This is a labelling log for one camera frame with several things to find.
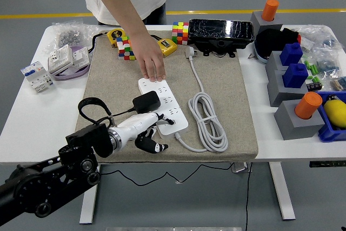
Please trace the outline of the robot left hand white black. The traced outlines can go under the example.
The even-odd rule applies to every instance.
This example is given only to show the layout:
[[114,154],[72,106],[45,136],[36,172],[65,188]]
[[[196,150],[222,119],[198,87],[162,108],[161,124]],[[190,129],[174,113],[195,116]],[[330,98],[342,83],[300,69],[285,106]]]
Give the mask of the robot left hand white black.
[[128,141],[137,139],[137,136],[145,132],[158,121],[166,121],[169,125],[175,124],[174,120],[167,118],[164,114],[144,113],[133,115],[116,127],[109,128],[109,135],[116,143],[116,151],[122,150]]

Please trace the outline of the person's right hand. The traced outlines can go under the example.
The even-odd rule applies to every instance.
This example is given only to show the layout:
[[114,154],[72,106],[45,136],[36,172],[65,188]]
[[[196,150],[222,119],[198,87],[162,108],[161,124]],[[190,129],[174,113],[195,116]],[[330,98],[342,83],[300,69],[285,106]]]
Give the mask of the person's right hand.
[[130,35],[131,46],[145,79],[151,82],[165,79],[163,54],[158,43],[146,31]]

